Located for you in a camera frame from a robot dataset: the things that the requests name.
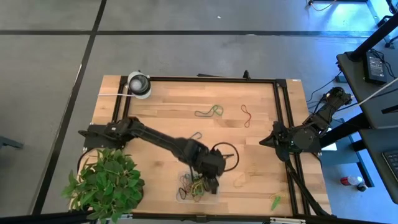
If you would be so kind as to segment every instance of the concrete floor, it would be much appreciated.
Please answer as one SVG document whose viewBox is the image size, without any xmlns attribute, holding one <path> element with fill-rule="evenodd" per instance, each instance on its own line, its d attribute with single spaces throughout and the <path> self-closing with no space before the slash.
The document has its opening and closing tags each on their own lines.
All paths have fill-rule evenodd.
<svg viewBox="0 0 398 224">
<path fill-rule="evenodd" d="M 108 1 L 99 29 L 369 31 L 375 28 L 365 4 L 339 3 L 329 10 L 315 12 L 305 7 L 305 1 L 276 2 Z M 54 0 L 40 4 L 0 0 L 0 30 L 91 30 L 99 5 L 99 0 Z M 374 5 L 375 9 L 384 9 L 382 5 Z M 336 55 L 355 49 L 363 40 L 233 35 L 97 36 L 44 213 L 67 210 L 67 201 L 60 192 L 67 184 L 69 171 L 76 170 L 83 145 L 77 130 L 85 129 L 91 120 L 103 75 L 127 75 L 141 69 L 152 76 L 207 73 L 241 77 L 247 69 L 256 78 L 301 79 L 309 99 L 313 90 L 338 73 Z M 87 41 L 88 36 L 84 35 L 0 35 L 3 106 L 0 135 L 25 144 L 22 150 L 10 147 L 0 150 L 0 217 L 29 212 Z M 387 59 L 398 56 L 397 50 L 385 53 Z M 349 91 L 348 85 L 341 86 Z M 321 94 L 322 91 L 315 94 L 315 99 Z M 358 110 L 344 117 L 353 116 Z M 395 212 L 398 205 L 391 202 L 369 156 L 366 153 L 364 156 L 376 184 L 364 193 L 336 183 L 341 176 L 358 174 L 355 164 L 324 168 L 332 211 L 341 218 L 394 223 L 398 220 Z M 368 204 L 371 199 L 377 203 Z M 134 223 L 153 222 L 134 220 Z"/>
</svg>

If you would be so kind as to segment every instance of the rubber band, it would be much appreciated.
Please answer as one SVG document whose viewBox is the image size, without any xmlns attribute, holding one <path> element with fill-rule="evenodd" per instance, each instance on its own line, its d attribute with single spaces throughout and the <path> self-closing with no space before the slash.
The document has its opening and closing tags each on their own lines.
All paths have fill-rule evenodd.
<svg viewBox="0 0 398 224">
<path fill-rule="evenodd" d="M 243 113 L 247 113 L 249 115 L 249 119 L 244 123 L 244 127 L 248 128 L 248 127 L 250 127 L 251 113 L 248 112 L 246 105 L 242 105 L 241 110 L 243 111 Z"/>
<path fill-rule="evenodd" d="M 201 137 L 202 137 L 201 133 L 200 133 L 199 131 L 197 131 L 197 132 L 195 132 L 195 134 L 192 134 L 192 136 L 189 137 L 189 138 L 190 138 L 190 139 L 194 139 L 194 140 L 198 140 L 198 139 L 201 139 Z"/>
<path fill-rule="evenodd" d="M 191 175 L 185 174 L 180 177 L 180 182 L 182 187 L 178 188 L 178 194 L 182 200 L 185 200 L 187 195 L 190 195 L 195 202 L 199 202 L 205 194 L 206 188 L 202 177 L 195 176 L 192 182 Z"/>
<path fill-rule="evenodd" d="M 217 114 L 218 116 L 223 115 L 224 113 L 224 108 L 220 105 L 213 105 L 209 111 L 207 112 L 201 112 L 201 111 L 195 111 L 194 115 L 198 116 L 198 117 L 204 117 L 204 118 L 210 118 L 212 117 L 214 114 Z"/>
</svg>

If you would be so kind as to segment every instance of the green leaf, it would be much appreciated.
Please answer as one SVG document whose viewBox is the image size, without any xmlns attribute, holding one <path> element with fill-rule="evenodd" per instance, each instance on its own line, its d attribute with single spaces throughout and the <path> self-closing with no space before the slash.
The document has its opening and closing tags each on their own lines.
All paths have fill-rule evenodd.
<svg viewBox="0 0 398 224">
<path fill-rule="evenodd" d="M 126 176 L 120 177 L 119 184 L 121 185 L 121 187 L 124 187 L 127 184 L 127 177 Z"/>
<path fill-rule="evenodd" d="M 76 186 L 76 184 L 78 183 L 78 181 L 76 180 L 76 178 L 73 176 L 73 171 L 71 170 L 69 173 L 69 184 Z"/>
<path fill-rule="evenodd" d="M 74 190 L 74 189 L 75 189 L 75 188 L 72 187 L 71 185 L 66 186 L 66 187 L 63 189 L 61 195 L 64 196 L 64 197 L 70 198 L 70 197 L 72 197 L 72 193 L 73 193 L 73 190 Z"/>
<path fill-rule="evenodd" d="M 122 157 L 123 156 L 123 153 L 122 153 L 122 151 L 121 150 L 116 150 L 114 153 L 113 153 L 113 157 L 115 158 L 115 159 L 118 159 L 119 157 Z"/>
<path fill-rule="evenodd" d="M 76 186 L 76 191 L 77 191 L 77 192 L 82 192 L 82 191 L 84 191 L 85 189 L 86 189 L 86 182 L 83 182 L 83 183 L 81 183 L 81 184 L 79 184 L 79 185 Z"/>
<path fill-rule="evenodd" d="M 114 169 L 113 169 L 113 163 L 110 162 L 110 161 L 106 161 L 106 162 L 105 162 L 104 168 L 105 168 L 106 170 L 115 172 Z"/>
<path fill-rule="evenodd" d="M 108 180 L 112 183 L 116 183 L 116 174 L 108 173 Z"/>
<path fill-rule="evenodd" d="M 97 184 L 99 184 L 101 189 L 106 187 L 106 174 L 105 173 L 98 173 L 96 176 Z"/>
<path fill-rule="evenodd" d="M 101 206 L 98 203 L 93 202 L 90 205 L 94 208 L 94 211 L 101 210 Z"/>
<path fill-rule="evenodd" d="M 100 217 L 100 212 L 93 212 L 87 216 L 88 220 L 96 220 Z"/>
<path fill-rule="evenodd" d="M 142 194 L 138 190 L 135 190 L 133 191 L 131 198 L 136 201 L 140 201 L 142 199 Z"/>
<path fill-rule="evenodd" d="M 112 199 L 112 195 L 104 195 L 101 203 L 103 203 L 104 205 L 110 204 L 112 202 Z"/>
<path fill-rule="evenodd" d="M 87 177 L 89 177 L 89 176 L 91 176 L 93 174 L 94 174 L 94 171 L 92 171 L 91 169 L 83 169 L 82 172 L 81 172 L 81 178 L 84 180 L 84 179 L 87 179 Z"/>
<path fill-rule="evenodd" d="M 136 179 L 129 180 L 129 187 L 134 187 L 137 183 L 138 183 L 138 180 L 136 180 Z"/>
<path fill-rule="evenodd" d="M 138 170 L 131 170 L 130 174 L 132 175 L 132 178 L 138 179 L 141 176 L 141 173 Z"/>
<path fill-rule="evenodd" d="M 110 195 L 113 192 L 113 186 L 109 184 L 106 189 L 104 195 Z"/>
<path fill-rule="evenodd" d="M 95 185 L 96 182 L 96 174 L 91 174 L 90 176 L 87 176 L 87 184 Z"/>
<path fill-rule="evenodd" d="M 116 202 L 115 202 L 115 205 L 116 205 L 116 207 L 117 208 L 124 208 L 124 204 L 121 202 L 121 201 L 119 201 L 119 200 L 117 200 Z"/>
<path fill-rule="evenodd" d="M 123 195 L 129 198 L 131 195 L 131 189 L 123 189 Z"/>
<path fill-rule="evenodd" d="M 103 150 L 103 152 L 104 152 L 104 157 L 109 157 L 109 155 L 111 155 L 112 149 L 106 148 Z"/>
<path fill-rule="evenodd" d="M 127 201 L 127 197 L 124 195 L 124 190 L 123 190 L 123 194 L 120 196 L 120 201 L 125 204 Z"/>
<path fill-rule="evenodd" d="M 98 191 L 98 192 L 96 192 L 96 193 L 94 194 L 94 197 L 95 197 L 95 199 L 97 199 L 98 201 L 101 201 L 102 198 L 104 197 L 104 192 Z"/>
<path fill-rule="evenodd" d="M 102 172 L 104 171 L 104 167 L 102 164 L 97 164 L 95 166 L 93 166 L 93 169 L 95 170 L 95 172 Z"/>
<path fill-rule="evenodd" d="M 137 208 L 137 201 L 133 200 L 133 199 L 129 199 L 126 203 L 126 206 L 124 207 L 126 211 L 130 211 L 134 208 Z"/>
<path fill-rule="evenodd" d="M 121 187 L 116 187 L 116 189 L 113 192 L 113 197 L 116 199 L 119 199 L 120 196 L 122 195 L 123 189 Z"/>
<path fill-rule="evenodd" d="M 122 166 L 121 166 L 118 162 L 112 161 L 112 165 L 113 165 L 113 171 L 114 171 L 114 172 L 120 173 L 120 172 L 123 171 Z"/>
<path fill-rule="evenodd" d="M 145 181 L 142 179 L 138 180 L 137 186 L 143 187 L 145 185 Z"/>
<path fill-rule="evenodd" d="M 127 162 L 126 162 L 126 169 L 127 170 L 133 170 L 134 168 L 135 168 L 135 164 L 134 164 L 134 162 L 130 159 L 130 160 L 127 160 Z"/>
<path fill-rule="evenodd" d="M 91 191 L 91 192 L 88 192 L 87 194 L 85 194 L 84 196 L 83 196 L 83 198 L 80 200 L 80 204 L 81 205 L 85 205 L 86 204 L 86 202 L 90 199 L 90 198 L 92 198 L 92 196 L 95 194 L 95 191 L 93 190 L 93 191 Z"/>
<path fill-rule="evenodd" d="M 116 212 L 112 214 L 112 222 L 116 223 L 118 221 L 118 219 L 122 217 L 122 213 L 121 212 Z"/>
</svg>

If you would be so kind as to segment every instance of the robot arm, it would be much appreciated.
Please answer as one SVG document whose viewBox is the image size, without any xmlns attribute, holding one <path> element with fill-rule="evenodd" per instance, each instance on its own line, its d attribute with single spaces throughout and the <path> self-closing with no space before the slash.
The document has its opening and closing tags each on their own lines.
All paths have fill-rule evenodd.
<svg viewBox="0 0 398 224">
<path fill-rule="evenodd" d="M 169 150 L 180 162 L 192 167 L 205 178 L 208 188 L 215 194 L 225 169 L 225 158 L 218 149 L 209 150 L 194 139 L 173 138 L 142 124 L 137 118 L 124 118 L 117 123 L 92 124 L 87 131 L 79 131 L 86 137 L 85 147 L 110 147 L 122 149 L 134 138 L 141 138 Z"/>
<path fill-rule="evenodd" d="M 319 138 L 328 131 L 338 108 L 351 103 L 351 95 L 341 87 L 334 87 L 324 95 L 322 102 L 324 105 L 300 126 L 286 128 L 283 123 L 274 121 L 271 134 L 259 144 L 275 148 L 278 158 L 284 162 L 289 160 L 290 152 L 320 152 Z"/>
</svg>

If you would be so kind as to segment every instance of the wooden table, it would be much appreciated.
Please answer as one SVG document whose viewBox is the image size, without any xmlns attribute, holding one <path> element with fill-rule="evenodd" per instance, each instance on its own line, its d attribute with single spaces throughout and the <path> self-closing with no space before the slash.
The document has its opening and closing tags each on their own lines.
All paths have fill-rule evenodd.
<svg viewBox="0 0 398 224">
<path fill-rule="evenodd" d="M 120 78 L 117 75 L 105 75 L 99 93 L 117 93 Z M 180 185 L 177 175 L 181 171 L 188 171 L 188 167 L 174 158 L 169 151 L 141 139 L 134 139 L 128 143 L 124 153 L 132 155 L 137 164 L 136 169 L 141 171 L 146 182 L 144 198 L 134 212 L 292 215 L 285 165 L 277 158 L 274 149 L 258 144 L 270 134 L 272 123 L 277 120 L 272 85 L 160 81 L 151 83 L 152 94 L 148 99 L 131 98 L 128 116 L 137 116 L 146 126 L 173 137 L 189 138 L 199 131 L 203 135 L 199 141 L 208 147 L 222 141 L 230 142 L 238 149 L 241 159 L 235 170 L 225 172 L 220 177 L 218 203 L 181 203 L 176 200 L 177 186 Z M 302 83 L 300 80 L 287 80 L 287 85 L 294 123 L 298 125 L 308 116 Z M 119 118 L 125 99 L 123 97 L 121 100 Z M 280 100 L 284 121 L 288 126 L 283 97 Z M 116 96 L 99 96 L 92 122 L 110 122 L 115 101 Z M 215 104 L 224 108 L 222 116 L 202 118 L 194 115 L 194 111 L 208 111 Z M 248 128 L 244 127 L 248 115 L 241 111 L 241 105 L 246 105 L 252 114 Z M 233 150 L 227 147 L 221 147 L 220 150 L 223 154 L 233 153 Z M 95 161 L 95 152 L 92 151 L 88 155 L 91 155 L 91 161 Z M 317 202 L 330 212 L 319 161 L 307 153 L 301 154 L 301 161 L 306 186 Z M 234 157 L 228 159 L 226 167 L 233 166 L 235 162 Z M 286 197 L 282 197 L 279 206 L 271 211 L 273 199 L 270 196 L 281 191 Z M 301 195 L 297 186 L 295 192 L 298 208 L 302 213 Z"/>
</svg>

